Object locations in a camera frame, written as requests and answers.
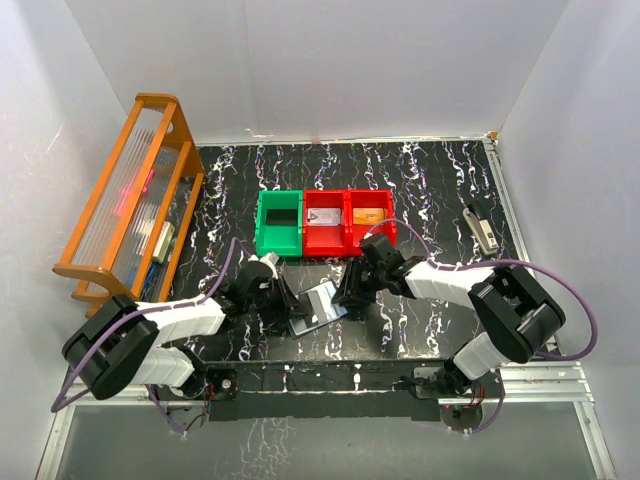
metal frame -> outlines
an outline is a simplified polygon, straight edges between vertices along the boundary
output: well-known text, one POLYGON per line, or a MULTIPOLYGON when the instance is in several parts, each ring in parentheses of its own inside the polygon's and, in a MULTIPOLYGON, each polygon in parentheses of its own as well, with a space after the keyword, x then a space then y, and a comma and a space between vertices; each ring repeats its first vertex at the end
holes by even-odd
MULTIPOLYGON (((522 232, 518 225, 513 205, 507 192, 507 187, 502 175, 501 164, 498 159, 495 145, 487 136, 482 137, 388 137, 333 140, 327 143, 352 143, 352 142, 398 142, 398 141, 482 141, 489 160, 491 173, 496 182, 496 187, 505 215, 515 243, 516 251, 521 259, 529 260, 524 244, 522 232)), ((238 145, 263 145, 274 143, 278 145, 309 144, 320 142, 273 142, 265 139, 261 142, 237 143, 238 145)), ((203 144, 199 146, 214 146, 220 144, 203 144)), ((598 480, 615 480, 615 469, 611 462, 607 446, 600 430, 594 406, 591 389, 585 377, 580 362, 532 362, 527 365, 510 364, 501 369, 505 385, 505 403, 533 403, 533 402, 572 402, 576 409, 576 415, 582 429, 585 444, 589 451, 591 461, 598 480)), ((83 384, 72 387, 69 395, 78 393, 84 388, 83 384)), ((357 394, 365 392, 332 392, 335 394, 357 394)), ((468 399, 443 398, 441 404, 467 403, 468 399)), ((497 399, 485 399, 487 403, 495 403, 497 399)), ((166 406, 201 406, 201 401, 170 401, 162 402, 166 406)), ((148 399, 146 388, 142 386, 128 387, 119 395, 103 401, 97 401, 90 395, 78 400, 73 407, 58 412, 55 416, 51 433, 40 462, 40 468, 36 475, 37 480, 55 479, 64 448, 69 436, 73 415, 76 407, 89 406, 145 406, 151 407, 153 403, 148 399)))

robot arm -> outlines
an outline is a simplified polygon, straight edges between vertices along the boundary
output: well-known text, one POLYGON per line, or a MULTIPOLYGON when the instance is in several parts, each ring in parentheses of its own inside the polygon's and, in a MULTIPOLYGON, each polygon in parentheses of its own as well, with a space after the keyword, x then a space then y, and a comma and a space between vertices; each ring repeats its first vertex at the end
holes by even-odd
POLYGON ((187 349, 162 345, 195 335, 214 335, 225 318, 250 309, 279 312, 285 309, 289 316, 307 315, 309 312, 277 274, 277 260, 275 254, 250 258, 237 278, 223 283, 212 298, 199 295, 186 301, 148 304, 116 295, 65 343, 62 355, 75 369, 89 349, 121 318, 153 307, 153 312, 133 318, 117 329, 91 356, 80 378, 98 400, 110 398, 128 385, 143 384, 179 388, 187 396, 197 394, 205 373, 198 371, 202 370, 198 368, 198 359, 187 349))
POLYGON ((423 257, 405 260, 383 234, 365 238, 362 258, 347 266, 334 302, 364 307, 388 289, 473 308, 485 332, 445 362, 437 375, 442 393, 462 394, 473 380, 508 362, 526 363, 565 323, 558 304, 520 266, 465 271, 432 267, 423 257))

white wall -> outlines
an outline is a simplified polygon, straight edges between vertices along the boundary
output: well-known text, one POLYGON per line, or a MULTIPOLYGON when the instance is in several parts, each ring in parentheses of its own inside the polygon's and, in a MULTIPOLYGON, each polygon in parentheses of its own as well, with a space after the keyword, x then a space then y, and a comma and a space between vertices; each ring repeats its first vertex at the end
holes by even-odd
MULTIPOLYGON (((621 479, 638 477, 640 3, 573 0, 499 135, 535 261, 595 307, 600 342, 585 359, 621 479)), ((586 343, 574 313, 560 340, 586 343)))
POLYGON ((0 478, 33 478, 85 320, 51 272, 125 114, 62 0, 0 0, 0 478))
POLYGON ((195 140, 499 129, 562 0, 67 0, 125 108, 176 94, 195 140))

small box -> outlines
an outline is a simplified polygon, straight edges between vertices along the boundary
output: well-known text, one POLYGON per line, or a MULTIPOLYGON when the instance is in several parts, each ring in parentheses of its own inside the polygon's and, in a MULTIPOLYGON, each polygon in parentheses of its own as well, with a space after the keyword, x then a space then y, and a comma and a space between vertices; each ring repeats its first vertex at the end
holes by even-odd
POLYGON ((262 257, 269 252, 302 256, 302 190, 263 190, 258 195, 256 253, 262 257))
MULTIPOLYGON (((349 190, 350 208, 356 210, 360 208, 376 208, 382 209, 386 218, 394 218, 393 214, 393 197, 391 190, 349 190)), ((371 229, 371 225, 358 225, 353 221, 353 232, 351 236, 351 244, 349 245, 349 255, 362 255, 360 249, 360 241, 371 229)), ((385 223, 376 229, 376 233, 384 233, 391 245, 396 244, 398 228, 393 222, 385 223)))
POLYGON ((305 257, 347 255, 351 208, 346 190, 305 190, 302 232, 305 257))
POLYGON ((162 230, 160 230, 160 236, 158 237, 158 241, 156 242, 156 246, 153 249, 153 256, 151 260, 155 263, 163 263, 165 257, 167 256, 167 251, 169 250, 169 245, 171 245, 171 240, 173 239, 173 234, 176 231, 176 227, 173 226, 171 222, 164 222, 162 224, 162 230))
POLYGON ((335 227, 340 224, 342 224, 342 209, 340 208, 307 209, 307 225, 335 227))

orange object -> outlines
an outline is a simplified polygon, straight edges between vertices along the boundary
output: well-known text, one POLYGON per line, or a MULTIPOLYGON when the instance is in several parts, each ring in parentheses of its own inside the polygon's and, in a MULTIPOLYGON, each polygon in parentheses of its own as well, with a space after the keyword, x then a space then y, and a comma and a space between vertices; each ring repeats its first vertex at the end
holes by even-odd
MULTIPOLYGON (((382 208, 387 218, 393 218, 393 197, 391 190, 349 190, 350 209, 355 208, 382 208)), ((349 247, 349 255, 362 255, 360 249, 360 241, 371 230, 370 225, 359 225, 352 221, 351 246, 349 247)), ((385 234, 391 241, 391 245, 396 244, 396 236, 398 228, 393 222, 385 223, 376 229, 376 233, 385 234)))
POLYGON ((354 225, 375 225, 387 218, 387 212, 384 208, 354 208, 353 224, 354 225))

